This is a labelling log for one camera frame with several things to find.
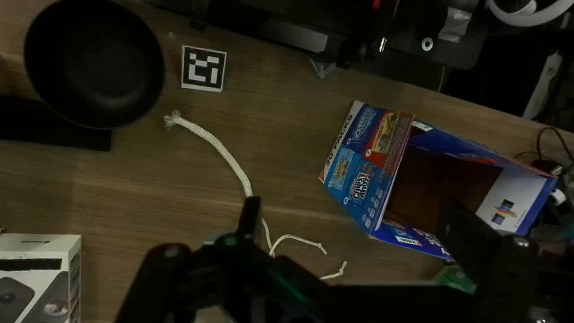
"cardboard box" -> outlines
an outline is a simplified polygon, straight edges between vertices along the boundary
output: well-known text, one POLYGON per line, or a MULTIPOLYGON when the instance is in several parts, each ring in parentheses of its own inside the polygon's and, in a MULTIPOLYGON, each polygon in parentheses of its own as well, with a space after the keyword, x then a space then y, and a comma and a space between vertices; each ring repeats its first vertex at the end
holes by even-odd
POLYGON ((450 261, 434 232, 443 207, 454 200, 500 234, 529 232, 556 178, 418 119, 411 123, 411 133, 396 133, 393 139, 396 148, 407 139, 404 157, 393 157, 400 162, 398 173, 377 166, 368 159, 368 150, 378 141, 377 130, 387 114, 353 103, 319 175, 319 182, 362 232, 387 245, 450 261), (353 200, 357 184, 362 193, 353 200))
POLYGON ((0 236, 0 322, 81 322, 79 236, 0 236))

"white wire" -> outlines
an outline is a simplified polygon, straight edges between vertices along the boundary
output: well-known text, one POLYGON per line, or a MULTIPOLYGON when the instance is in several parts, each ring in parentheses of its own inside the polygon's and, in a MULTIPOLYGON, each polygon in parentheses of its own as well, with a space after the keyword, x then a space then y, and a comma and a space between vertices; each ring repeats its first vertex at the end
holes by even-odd
MULTIPOLYGON (((181 126, 188 132, 192 132, 194 135, 197 135, 199 139, 206 141, 226 162, 228 166, 231 168, 231 171, 235 173, 235 177, 239 178, 240 185, 244 187, 244 194, 246 198, 251 198, 253 196, 253 189, 251 189, 251 182, 247 178, 247 175, 244 173, 244 169, 237 164, 237 160, 233 159, 233 155, 226 150, 226 146, 217 139, 213 137, 210 132, 203 130, 199 124, 194 124, 194 123, 188 123, 181 117, 181 114, 178 110, 172 112, 172 116, 165 116, 163 117, 163 123, 165 123, 165 128, 172 128, 172 126, 181 126)), ((301 245, 307 245, 307 247, 312 247, 312 248, 317 248, 323 252, 323 255, 328 255, 326 250, 323 248, 321 243, 314 243, 314 241, 308 241, 308 239, 303 239, 303 238, 298 238, 298 236, 282 236, 280 239, 276 239, 274 243, 271 241, 271 230, 269 230, 269 225, 267 221, 262 218, 262 227, 264 227, 264 236, 265 236, 265 245, 267 245, 267 250, 269 250, 269 255, 274 257, 274 252, 280 248, 282 243, 285 241, 298 241, 301 245)), ((332 275, 325 275, 321 277, 321 281, 332 281, 332 279, 337 279, 337 277, 343 277, 344 275, 344 270, 346 270, 346 264, 348 263, 343 263, 343 266, 339 268, 337 273, 332 273, 332 275)))
POLYGON ((165 121, 165 128, 172 128, 178 124, 178 126, 192 132, 199 139, 206 141, 208 144, 212 144, 212 148, 228 162, 231 171, 239 178, 240 185, 244 187, 246 198, 253 196, 253 189, 251 189, 251 182, 249 182, 247 175, 244 173, 244 169, 237 164, 233 155, 226 150, 226 146, 217 137, 213 137, 210 132, 203 130, 201 126, 181 119, 178 110, 172 112, 172 116, 165 116, 163 121, 165 121))

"white cable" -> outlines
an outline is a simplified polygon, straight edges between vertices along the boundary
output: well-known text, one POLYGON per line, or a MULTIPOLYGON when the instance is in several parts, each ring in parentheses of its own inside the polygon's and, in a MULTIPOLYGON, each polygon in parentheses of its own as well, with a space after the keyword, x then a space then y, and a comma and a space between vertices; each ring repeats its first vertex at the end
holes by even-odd
POLYGON ((533 15, 520 15, 520 13, 506 13, 502 11, 495 0, 488 0, 488 10, 491 15, 513 28, 534 28, 543 26, 556 20, 560 15, 567 13, 574 6, 574 0, 556 0, 552 6, 536 11, 533 15))
MULTIPOLYGON (((239 182, 244 187, 246 198, 253 196, 253 189, 251 189, 251 182, 249 182, 247 175, 244 173, 244 169, 237 164, 233 155, 224 148, 224 144, 217 137, 213 137, 210 132, 203 130, 201 126, 185 121, 178 110, 174 110, 172 116, 165 116, 163 123, 165 123, 167 130, 170 130, 174 126, 181 126, 181 128, 192 132, 194 135, 197 135, 199 139, 206 141, 208 144, 212 144, 213 150, 233 169, 235 177, 239 178, 239 182)), ((271 230, 269 230, 269 225, 267 225, 267 221, 264 218, 262 218, 262 227, 264 227, 264 236, 265 236, 265 243, 267 243, 267 250, 269 250, 271 257, 274 257, 276 248, 285 241, 298 241, 301 245, 307 245, 307 247, 321 250, 323 255, 328 255, 321 243, 314 243, 314 241, 308 241, 308 239, 303 239, 303 238, 298 238, 298 236, 289 236, 287 234, 287 236, 282 236, 280 239, 276 239, 274 243, 271 243, 271 230)), ((337 273, 325 275, 325 277, 321 277, 321 281, 332 281, 332 279, 343 277, 344 275, 344 268, 346 268, 346 263, 343 263, 343 266, 339 268, 337 273)))
POLYGON ((213 150, 228 162, 228 166, 233 169, 235 177, 239 178, 240 185, 244 187, 244 194, 246 198, 253 196, 253 189, 251 189, 251 182, 247 178, 247 175, 244 173, 244 169, 240 169, 240 166, 237 164, 237 160, 233 159, 233 155, 226 150, 226 146, 222 146, 222 142, 213 137, 210 132, 203 130, 201 126, 188 123, 185 119, 181 119, 179 112, 174 110, 172 116, 165 116, 163 117, 165 128, 172 128, 172 126, 181 126, 192 133, 195 133, 199 139, 206 141, 208 144, 213 146, 213 150))

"black cable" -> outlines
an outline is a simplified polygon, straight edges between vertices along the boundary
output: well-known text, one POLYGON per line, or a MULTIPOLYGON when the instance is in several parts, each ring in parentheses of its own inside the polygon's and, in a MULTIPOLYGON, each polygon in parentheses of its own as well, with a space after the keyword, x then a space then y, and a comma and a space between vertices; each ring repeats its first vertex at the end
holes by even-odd
POLYGON ((542 128, 538 132, 538 137, 536 137, 536 155, 538 155, 538 159, 540 160, 543 159, 543 155, 542 155, 542 137, 543 137, 545 132, 552 132, 558 137, 563 151, 569 155, 570 162, 574 164, 572 150, 569 148, 567 141, 561 137, 561 133, 556 128, 542 128))

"open box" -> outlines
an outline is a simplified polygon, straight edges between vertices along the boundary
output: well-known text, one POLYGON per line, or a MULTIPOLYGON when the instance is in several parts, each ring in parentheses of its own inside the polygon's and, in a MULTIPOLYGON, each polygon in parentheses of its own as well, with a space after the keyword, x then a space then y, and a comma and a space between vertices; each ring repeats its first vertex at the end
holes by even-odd
POLYGON ((448 259, 434 238, 463 203, 500 234, 526 236, 556 178, 407 114, 353 103, 319 182, 369 238, 448 259))

